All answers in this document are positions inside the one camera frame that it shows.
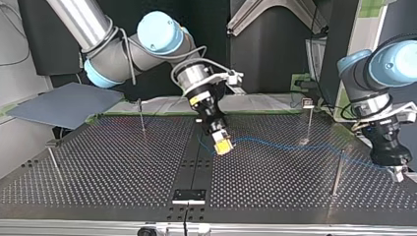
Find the optical breadboard table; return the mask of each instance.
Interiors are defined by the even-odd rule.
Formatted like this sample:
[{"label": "optical breadboard table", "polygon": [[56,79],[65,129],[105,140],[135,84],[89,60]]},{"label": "optical breadboard table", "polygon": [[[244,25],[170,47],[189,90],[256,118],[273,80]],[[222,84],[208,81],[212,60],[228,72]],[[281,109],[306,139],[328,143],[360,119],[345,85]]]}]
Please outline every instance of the optical breadboard table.
[{"label": "optical breadboard table", "polygon": [[[325,114],[227,116],[215,155],[194,116],[103,116],[0,180],[1,219],[417,226],[417,185],[393,183]],[[331,194],[341,160],[341,175]],[[203,205],[174,205],[178,190]]]}]

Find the blue cable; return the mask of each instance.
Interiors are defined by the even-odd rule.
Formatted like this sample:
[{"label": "blue cable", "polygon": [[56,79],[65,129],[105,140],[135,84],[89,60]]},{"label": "blue cable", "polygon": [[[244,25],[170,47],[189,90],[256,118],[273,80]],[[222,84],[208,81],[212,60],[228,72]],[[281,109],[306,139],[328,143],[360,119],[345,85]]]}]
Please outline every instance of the blue cable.
[{"label": "blue cable", "polygon": [[[327,149],[330,149],[333,153],[335,153],[337,155],[341,154],[341,151],[339,149],[335,148],[332,145],[317,145],[317,146],[279,145],[279,144],[263,141],[263,140],[260,140],[260,139],[251,138],[251,137],[238,138],[238,139],[233,141],[233,145],[237,144],[237,143],[240,143],[240,142],[245,142],[245,141],[254,142],[254,143],[258,143],[258,144],[265,145],[265,146],[268,146],[268,147],[283,149],[283,150],[298,150],[298,149],[312,150],[312,149],[327,148]],[[200,138],[199,138],[199,142],[200,142],[200,145],[202,145],[208,153],[211,153],[212,156],[215,156],[215,151],[210,151],[209,147],[207,147],[205,144],[203,144],[202,141],[200,140]],[[356,159],[351,159],[351,158],[349,158],[349,156],[346,153],[344,153],[342,155],[342,158],[345,159],[346,162],[351,162],[351,163],[354,163],[354,164],[364,165],[364,166],[367,166],[367,167],[370,167],[370,168],[385,170],[385,168],[380,167],[378,165],[374,165],[374,164],[363,162],[363,161],[356,160]]]},{"label": "blue cable", "polygon": [[197,139],[199,140],[200,145],[205,148],[205,150],[210,153],[209,147],[207,147],[205,144],[203,144],[202,140],[200,139],[199,136],[197,136]]}]

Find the robotic arm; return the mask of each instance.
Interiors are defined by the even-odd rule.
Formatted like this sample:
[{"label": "robotic arm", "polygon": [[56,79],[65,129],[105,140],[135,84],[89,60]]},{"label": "robotic arm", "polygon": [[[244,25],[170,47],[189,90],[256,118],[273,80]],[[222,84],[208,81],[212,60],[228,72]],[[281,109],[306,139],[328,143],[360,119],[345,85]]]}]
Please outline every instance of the robotic arm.
[{"label": "robotic arm", "polygon": [[402,181],[402,171],[412,159],[408,148],[398,141],[400,124],[414,122],[417,107],[413,102],[393,105],[388,89],[417,82],[416,65],[417,41],[397,38],[374,53],[362,50],[337,63],[356,127],[372,143],[372,161],[385,166],[397,182]]},{"label": "robotic arm", "polygon": [[[96,86],[111,88],[129,79],[135,85],[135,76],[167,61],[173,66],[172,81],[199,113],[217,153],[233,149],[214,88],[226,81],[234,90],[240,86],[242,74],[202,58],[199,51],[206,52],[206,48],[196,48],[187,29],[162,12],[151,12],[139,22],[138,33],[128,37],[113,26],[94,0],[47,1],[87,54],[85,69]],[[225,73],[214,74],[209,65]]]}]

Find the black cable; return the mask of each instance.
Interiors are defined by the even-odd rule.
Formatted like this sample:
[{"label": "black cable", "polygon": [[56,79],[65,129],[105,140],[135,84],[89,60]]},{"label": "black cable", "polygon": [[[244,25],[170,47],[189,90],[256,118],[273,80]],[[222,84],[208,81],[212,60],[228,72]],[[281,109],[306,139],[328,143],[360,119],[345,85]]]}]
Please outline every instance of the black cable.
[{"label": "black cable", "polygon": [[389,96],[389,101],[388,101],[388,102],[387,102],[387,104],[386,104],[383,108],[381,108],[380,110],[378,110],[378,111],[376,111],[376,112],[374,112],[374,113],[371,113],[371,114],[369,114],[369,115],[366,115],[366,116],[356,116],[356,117],[354,117],[354,118],[349,118],[349,117],[346,117],[346,116],[344,115],[344,112],[346,112],[347,108],[348,108],[349,106],[351,106],[351,105],[352,105],[352,103],[349,103],[349,104],[347,104],[345,107],[343,107],[343,109],[341,110],[340,116],[341,116],[341,118],[343,118],[343,119],[345,119],[345,120],[363,120],[363,119],[368,119],[368,118],[371,118],[371,117],[373,117],[373,116],[375,116],[375,115],[381,114],[383,111],[385,111],[387,108],[389,108],[389,107],[392,105],[392,102],[393,102],[393,98],[392,98],[392,96],[390,95],[390,96]]},{"label": "black cable", "polygon": [[[314,56],[313,56],[313,37],[314,37],[313,28],[314,28],[314,21],[317,17],[318,11],[319,11],[319,8],[316,6],[316,9],[314,10],[312,25],[310,27],[310,31],[311,31],[311,34],[310,34],[310,57],[311,57],[311,60],[312,60],[312,65],[313,65],[312,68],[313,68],[314,81],[317,84],[317,88],[319,88],[319,92],[320,92],[323,100],[325,101],[326,104],[329,104],[327,102],[326,98],[325,98],[325,94],[322,91],[322,87],[320,86],[320,83],[317,81],[318,75],[316,73],[316,67],[315,67]],[[334,111],[332,111],[329,106],[328,106],[328,111],[330,112],[331,116],[334,116]]]},{"label": "black cable", "polygon": [[[7,8],[7,9],[9,9],[13,14],[15,14],[16,15],[16,17],[19,19],[19,20],[22,20],[21,19],[21,16],[19,16],[19,14],[18,14],[18,12],[15,10],[15,9],[13,9],[11,6],[9,6],[9,5],[7,5],[6,3],[2,3],[2,2],[0,2],[0,12],[2,12],[3,13],[3,15],[6,17],[6,19],[7,19],[7,21],[9,21],[9,23],[13,26],[13,28],[23,37],[23,38],[26,38],[26,36],[25,36],[25,34],[23,33],[23,32],[21,32],[19,29],[18,29],[18,27],[16,27],[16,25],[13,23],[13,21],[9,18],[9,16],[7,16],[7,14],[3,11],[3,9],[2,9],[2,7],[5,7],[5,8]],[[28,44],[28,53],[27,53],[27,55],[23,58],[23,59],[21,59],[21,60],[18,60],[18,61],[15,61],[15,62],[8,62],[8,63],[3,63],[3,64],[0,64],[0,67],[3,67],[3,66],[13,66],[13,65],[17,65],[17,64],[20,64],[20,63],[22,63],[22,62],[24,62],[24,61],[26,61],[28,58],[30,57],[30,48],[29,48],[29,44]]]}]

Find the blue joint cap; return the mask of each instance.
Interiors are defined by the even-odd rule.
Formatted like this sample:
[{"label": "blue joint cap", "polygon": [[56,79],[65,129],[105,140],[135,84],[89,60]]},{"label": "blue joint cap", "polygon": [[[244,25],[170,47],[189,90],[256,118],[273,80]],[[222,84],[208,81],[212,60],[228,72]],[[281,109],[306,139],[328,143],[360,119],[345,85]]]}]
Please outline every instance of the blue joint cap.
[{"label": "blue joint cap", "polygon": [[347,57],[343,57],[342,59],[338,60],[337,62],[337,70],[339,71],[339,75],[348,69],[349,67],[353,66],[356,62],[369,57],[372,54],[371,50],[365,49],[358,51],[356,53],[353,53],[352,55],[349,55]]},{"label": "blue joint cap", "polygon": [[110,79],[107,79],[107,78],[103,77],[94,68],[94,66],[91,64],[91,61],[90,60],[87,60],[84,63],[84,69],[86,70],[87,76],[89,77],[89,79],[97,87],[108,89],[108,88],[112,88],[114,86],[123,84],[122,82],[114,82],[114,81],[111,81]]},{"label": "blue joint cap", "polygon": [[163,12],[151,12],[138,24],[138,39],[149,52],[168,55],[184,40],[180,25]]},{"label": "blue joint cap", "polygon": [[417,82],[417,41],[406,40],[381,49],[371,60],[369,73],[375,82],[386,87]]}]

